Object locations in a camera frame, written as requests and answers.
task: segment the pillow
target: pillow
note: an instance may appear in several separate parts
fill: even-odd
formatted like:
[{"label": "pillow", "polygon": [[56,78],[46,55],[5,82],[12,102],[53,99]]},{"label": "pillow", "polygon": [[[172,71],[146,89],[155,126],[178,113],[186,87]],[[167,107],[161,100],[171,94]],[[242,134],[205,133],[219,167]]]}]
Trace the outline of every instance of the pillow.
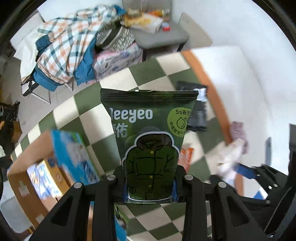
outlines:
[{"label": "pillow", "polygon": [[11,38],[10,43],[12,47],[17,50],[19,44],[22,40],[35,28],[37,28],[40,24],[44,23],[40,14],[37,12],[33,15],[27,22],[25,22],[20,29],[16,32],[16,34]]},{"label": "pillow", "polygon": [[125,33],[125,27],[121,26],[120,23],[116,23],[111,29],[106,30],[96,40],[96,51],[97,49],[105,50],[112,47],[115,42],[120,39]]}]

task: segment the black bag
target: black bag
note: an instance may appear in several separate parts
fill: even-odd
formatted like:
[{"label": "black bag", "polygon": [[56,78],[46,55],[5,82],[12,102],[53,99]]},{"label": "black bag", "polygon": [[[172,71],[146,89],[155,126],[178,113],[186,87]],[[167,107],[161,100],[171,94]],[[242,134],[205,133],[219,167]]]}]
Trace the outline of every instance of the black bag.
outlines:
[{"label": "black bag", "polygon": [[177,90],[198,90],[199,94],[195,101],[194,107],[187,122],[188,131],[205,132],[207,131],[207,114],[206,114],[206,93],[207,86],[184,81],[177,82]]}]

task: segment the metal chair leg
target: metal chair leg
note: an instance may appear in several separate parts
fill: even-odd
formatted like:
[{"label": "metal chair leg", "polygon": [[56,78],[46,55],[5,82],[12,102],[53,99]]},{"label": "metal chair leg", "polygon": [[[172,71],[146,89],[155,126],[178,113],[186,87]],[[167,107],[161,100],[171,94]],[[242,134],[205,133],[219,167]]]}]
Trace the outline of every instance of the metal chair leg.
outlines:
[{"label": "metal chair leg", "polygon": [[147,49],[143,49],[142,62],[146,61],[146,58],[147,58]]},{"label": "metal chair leg", "polygon": [[47,103],[47,104],[51,104],[51,102],[50,101],[47,101],[46,99],[43,99],[42,97],[40,97],[39,95],[36,95],[35,93],[31,93],[31,95],[33,95],[33,96],[35,96],[36,98],[38,98],[39,100],[42,100],[42,101],[44,101],[45,103]]},{"label": "metal chair leg", "polygon": [[72,87],[68,83],[65,83],[65,86],[67,86],[68,89],[70,89],[71,91],[73,91],[74,90],[74,81],[72,82]]}]

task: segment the gray table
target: gray table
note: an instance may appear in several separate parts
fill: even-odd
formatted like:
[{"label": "gray table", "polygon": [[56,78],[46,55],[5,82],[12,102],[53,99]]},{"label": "gray table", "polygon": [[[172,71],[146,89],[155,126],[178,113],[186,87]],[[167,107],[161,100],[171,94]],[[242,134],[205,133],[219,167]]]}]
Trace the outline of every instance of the gray table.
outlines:
[{"label": "gray table", "polygon": [[169,25],[170,31],[163,31],[162,28],[160,28],[159,32],[155,34],[133,29],[135,41],[143,49],[143,61],[146,60],[147,50],[149,49],[179,45],[177,51],[181,51],[189,35],[177,23],[170,21]]}]

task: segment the green circular label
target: green circular label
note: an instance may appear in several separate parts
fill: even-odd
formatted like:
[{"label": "green circular label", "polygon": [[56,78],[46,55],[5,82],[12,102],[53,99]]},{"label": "green circular label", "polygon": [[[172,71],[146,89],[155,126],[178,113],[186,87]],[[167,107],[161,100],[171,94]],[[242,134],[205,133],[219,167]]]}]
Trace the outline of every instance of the green circular label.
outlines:
[{"label": "green circular label", "polygon": [[190,112],[190,109],[184,107],[178,107],[170,111],[168,114],[168,127],[174,135],[178,137],[185,135]]}]

